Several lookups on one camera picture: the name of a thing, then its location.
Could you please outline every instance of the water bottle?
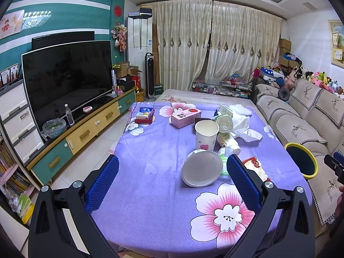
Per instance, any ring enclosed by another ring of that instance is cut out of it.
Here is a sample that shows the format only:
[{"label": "water bottle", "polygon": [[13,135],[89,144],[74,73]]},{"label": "water bottle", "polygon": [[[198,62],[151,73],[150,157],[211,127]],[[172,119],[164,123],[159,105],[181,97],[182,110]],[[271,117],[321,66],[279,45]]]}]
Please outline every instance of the water bottle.
[{"label": "water bottle", "polygon": [[66,107],[66,117],[67,117],[68,123],[69,123],[70,126],[73,126],[74,125],[74,119],[73,119],[73,116],[72,116],[72,111],[68,107],[67,104],[65,104],[65,107]]}]

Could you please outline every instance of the hanging plush decoration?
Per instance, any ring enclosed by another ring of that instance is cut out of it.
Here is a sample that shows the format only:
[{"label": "hanging plush decoration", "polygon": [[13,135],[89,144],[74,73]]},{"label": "hanging plush decoration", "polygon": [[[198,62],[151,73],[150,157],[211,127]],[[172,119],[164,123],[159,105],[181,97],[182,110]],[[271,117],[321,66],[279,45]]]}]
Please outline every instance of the hanging plush decoration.
[{"label": "hanging plush decoration", "polygon": [[116,26],[113,30],[111,30],[111,34],[113,39],[115,40],[115,47],[119,47],[119,50],[122,52],[127,48],[127,33],[128,29],[124,26],[124,24],[119,25],[117,20]]}]

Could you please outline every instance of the flat screen tv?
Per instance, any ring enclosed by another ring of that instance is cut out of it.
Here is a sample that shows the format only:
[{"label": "flat screen tv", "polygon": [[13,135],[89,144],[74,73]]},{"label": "flat screen tv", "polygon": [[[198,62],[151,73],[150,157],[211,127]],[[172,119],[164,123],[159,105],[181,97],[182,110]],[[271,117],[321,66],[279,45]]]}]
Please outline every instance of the flat screen tv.
[{"label": "flat screen tv", "polygon": [[42,130],[43,124],[65,115],[111,90],[111,43],[82,41],[61,44],[22,55],[29,103]]},{"label": "flat screen tv", "polygon": [[43,47],[94,40],[94,31],[63,32],[32,38],[31,50]]}]

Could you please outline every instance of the red paper-cut decoration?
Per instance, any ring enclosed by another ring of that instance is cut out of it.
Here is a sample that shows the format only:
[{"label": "red paper-cut decoration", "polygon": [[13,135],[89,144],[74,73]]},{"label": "red paper-cut decoration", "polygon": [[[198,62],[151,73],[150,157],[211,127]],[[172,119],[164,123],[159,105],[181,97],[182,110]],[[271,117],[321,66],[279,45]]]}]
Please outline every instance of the red paper-cut decoration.
[{"label": "red paper-cut decoration", "polygon": [[115,6],[114,7],[114,15],[116,17],[121,17],[122,13],[123,13],[123,11],[122,11],[122,8],[120,6]]}]

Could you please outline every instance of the tower fan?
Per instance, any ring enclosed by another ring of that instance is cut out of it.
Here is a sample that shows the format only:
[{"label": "tower fan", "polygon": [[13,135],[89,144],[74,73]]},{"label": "tower fan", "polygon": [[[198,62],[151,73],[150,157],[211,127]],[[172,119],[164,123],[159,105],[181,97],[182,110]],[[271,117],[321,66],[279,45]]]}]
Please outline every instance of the tower fan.
[{"label": "tower fan", "polygon": [[154,56],[152,53],[146,53],[144,57],[144,67],[146,69],[146,91],[147,95],[144,98],[146,102],[154,102]]}]

